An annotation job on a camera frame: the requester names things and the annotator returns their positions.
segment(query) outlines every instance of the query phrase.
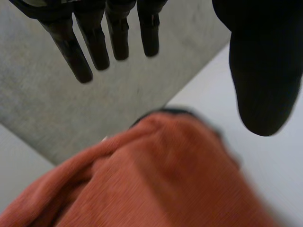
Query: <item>white floor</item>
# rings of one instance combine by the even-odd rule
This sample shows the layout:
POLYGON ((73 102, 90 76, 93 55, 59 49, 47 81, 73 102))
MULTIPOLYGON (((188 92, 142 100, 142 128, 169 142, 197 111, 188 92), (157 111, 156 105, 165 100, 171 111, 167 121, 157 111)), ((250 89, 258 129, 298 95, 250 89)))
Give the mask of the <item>white floor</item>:
POLYGON ((0 213, 54 166, 0 124, 0 213))
POLYGON ((192 107, 218 126, 261 196, 294 226, 303 226, 303 97, 275 136, 248 131, 237 112, 226 46, 170 102, 192 107))

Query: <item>gray concrete floor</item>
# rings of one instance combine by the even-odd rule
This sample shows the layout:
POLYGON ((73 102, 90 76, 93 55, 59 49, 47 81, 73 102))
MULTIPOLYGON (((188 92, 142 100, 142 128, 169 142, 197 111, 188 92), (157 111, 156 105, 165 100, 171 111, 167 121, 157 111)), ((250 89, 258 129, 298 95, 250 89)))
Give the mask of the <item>gray concrete floor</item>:
POLYGON ((111 66, 80 84, 49 34, 8 1, 0 3, 0 123, 58 164, 137 117, 164 105, 228 42, 211 0, 169 0, 160 54, 144 56, 136 10, 128 17, 130 57, 117 62, 102 22, 111 66))

